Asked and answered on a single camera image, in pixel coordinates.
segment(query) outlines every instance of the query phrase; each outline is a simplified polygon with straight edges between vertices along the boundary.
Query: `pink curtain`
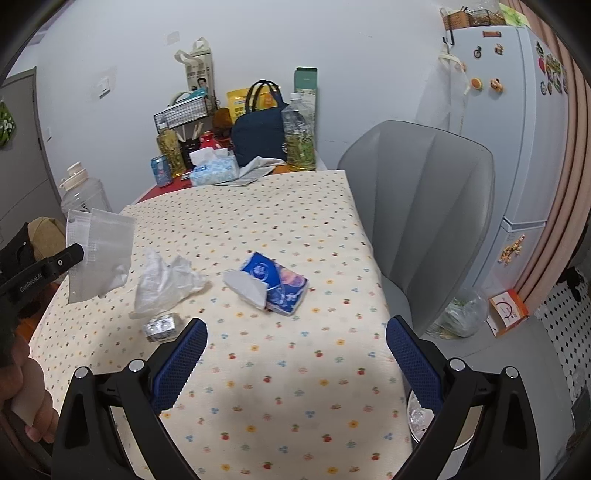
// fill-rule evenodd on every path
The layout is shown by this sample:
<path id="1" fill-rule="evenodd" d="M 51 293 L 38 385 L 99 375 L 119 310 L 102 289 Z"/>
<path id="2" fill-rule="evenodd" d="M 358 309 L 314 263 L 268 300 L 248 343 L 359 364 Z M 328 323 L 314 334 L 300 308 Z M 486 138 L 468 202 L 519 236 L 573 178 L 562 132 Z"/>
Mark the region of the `pink curtain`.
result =
<path id="1" fill-rule="evenodd" d="M 525 14 L 567 74 L 569 129 L 564 166 L 548 223 L 515 286 L 530 312 L 552 289 L 568 264 L 591 207 L 591 90 L 568 50 L 550 27 L 519 0 L 502 3 Z"/>

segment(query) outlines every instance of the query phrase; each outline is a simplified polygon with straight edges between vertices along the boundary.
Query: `light switch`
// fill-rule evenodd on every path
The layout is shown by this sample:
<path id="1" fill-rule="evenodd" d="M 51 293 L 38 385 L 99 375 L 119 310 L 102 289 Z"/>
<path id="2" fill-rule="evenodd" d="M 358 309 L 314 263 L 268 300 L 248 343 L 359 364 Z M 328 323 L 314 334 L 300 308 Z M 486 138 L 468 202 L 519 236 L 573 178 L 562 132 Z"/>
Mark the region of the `light switch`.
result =
<path id="1" fill-rule="evenodd" d="M 97 85 L 99 91 L 99 97 L 104 97 L 107 93 L 111 91 L 111 86 L 109 85 L 108 77 L 103 78 L 99 84 Z"/>
<path id="2" fill-rule="evenodd" d="M 172 45 L 181 41 L 181 35 L 178 31 L 172 32 L 166 36 L 166 45 Z"/>

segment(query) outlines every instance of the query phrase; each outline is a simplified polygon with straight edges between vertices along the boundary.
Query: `wicker basket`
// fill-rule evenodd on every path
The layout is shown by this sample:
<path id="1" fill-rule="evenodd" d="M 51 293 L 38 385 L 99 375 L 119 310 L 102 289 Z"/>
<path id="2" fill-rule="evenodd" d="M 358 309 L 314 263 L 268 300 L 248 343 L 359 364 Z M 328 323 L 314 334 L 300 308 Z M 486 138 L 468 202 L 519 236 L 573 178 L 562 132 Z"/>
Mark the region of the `wicker basket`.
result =
<path id="1" fill-rule="evenodd" d="M 505 19 L 490 10 L 461 10 L 451 15 L 444 15 L 443 25 L 446 30 L 458 30 L 468 27 L 490 27 L 491 25 L 506 25 Z"/>
<path id="2" fill-rule="evenodd" d="M 470 27 L 470 14 L 468 12 L 454 12 L 451 15 L 445 15 L 443 17 L 443 25 L 446 30 L 457 30 L 459 28 Z"/>

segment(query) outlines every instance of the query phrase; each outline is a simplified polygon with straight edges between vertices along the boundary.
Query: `plastic bag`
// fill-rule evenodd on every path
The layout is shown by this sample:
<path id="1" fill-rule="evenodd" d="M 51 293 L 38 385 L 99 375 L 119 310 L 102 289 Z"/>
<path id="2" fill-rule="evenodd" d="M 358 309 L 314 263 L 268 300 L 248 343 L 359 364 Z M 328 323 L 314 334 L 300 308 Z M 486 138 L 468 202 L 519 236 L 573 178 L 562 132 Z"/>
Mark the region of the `plastic bag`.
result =
<path id="1" fill-rule="evenodd" d="M 70 210 L 66 246 L 80 244 L 84 259 L 69 271 L 69 303 L 104 296 L 127 282 L 134 246 L 135 219 L 92 209 Z"/>
<path id="2" fill-rule="evenodd" d="M 156 317 L 207 284 L 207 278 L 194 272 L 191 262 L 180 255 L 170 265 L 152 249 L 145 257 L 145 270 L 135 292 L 135 311 L 129 315 L 133 319 Z"/>
<path id="3" fill-rule="evenodd" d="M 488 315 L 488 302 L 482 294 L 461 288 L 435 324 L 460 337 L 474 335 Z"/>
<path id="4" fill-rule="evenodd" d="M 465 66 L 456 56 L 442 51 L 427 79 L 415 123 L 459 135 L 468 91 L 470 83 Z"/>

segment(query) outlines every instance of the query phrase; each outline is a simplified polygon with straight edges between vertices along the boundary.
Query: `refrigerator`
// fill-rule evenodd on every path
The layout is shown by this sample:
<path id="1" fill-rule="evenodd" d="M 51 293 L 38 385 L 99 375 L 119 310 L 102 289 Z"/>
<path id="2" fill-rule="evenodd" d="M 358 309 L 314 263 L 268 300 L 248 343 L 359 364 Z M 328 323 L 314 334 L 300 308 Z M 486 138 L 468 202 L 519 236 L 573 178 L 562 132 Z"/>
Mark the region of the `refrigerator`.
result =
<path id="1" fill-rule="evenodd" d="M 472 27 L 453 36 L 450 53 L 471 86 L 450 122 L 490 150 L 495 165 L 491 224 L 463 286 L 492 297 L 515 287 L 548 221 L 566 147 L 566 78 L 529 28 Z"/>

